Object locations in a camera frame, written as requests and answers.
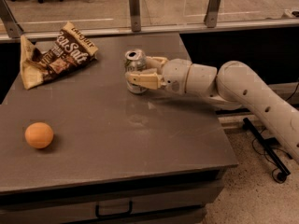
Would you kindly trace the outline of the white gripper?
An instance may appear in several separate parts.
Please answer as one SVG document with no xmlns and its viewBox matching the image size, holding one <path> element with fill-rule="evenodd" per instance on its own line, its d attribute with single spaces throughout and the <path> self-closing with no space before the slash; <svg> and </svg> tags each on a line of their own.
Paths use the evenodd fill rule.
<svg viewBox="0 0 299 224">
<path fill-rule="evenodd" d="M 150 90 L 158 90 L 164 84 L 164 89 L 168 92 L 182 95 L 185 93 L 187 75 L 192 62 L 182 59 L 168 61 L 166 57 L 146 57 L 146 66 L 148 69 L 155 68 L 156 72 L 127 72 L 125 78 L 127 81 L 137 87 Z"/>
</svg>

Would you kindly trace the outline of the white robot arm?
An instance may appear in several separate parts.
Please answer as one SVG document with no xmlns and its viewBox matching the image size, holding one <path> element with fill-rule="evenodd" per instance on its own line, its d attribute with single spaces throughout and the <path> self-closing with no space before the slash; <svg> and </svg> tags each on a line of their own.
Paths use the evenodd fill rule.
<svg viewBox="0 0 299 224">
<path fill-rule="evenodd" d="M 133 57 L 124 63 L 128 90 L 164 89 L 195 95 L 221 109 L 244 106 L 299 162 L 299 111 L 273 92 L 246 64 L 230 61 L 216 68 L 165 57 Z"/>
</svg>

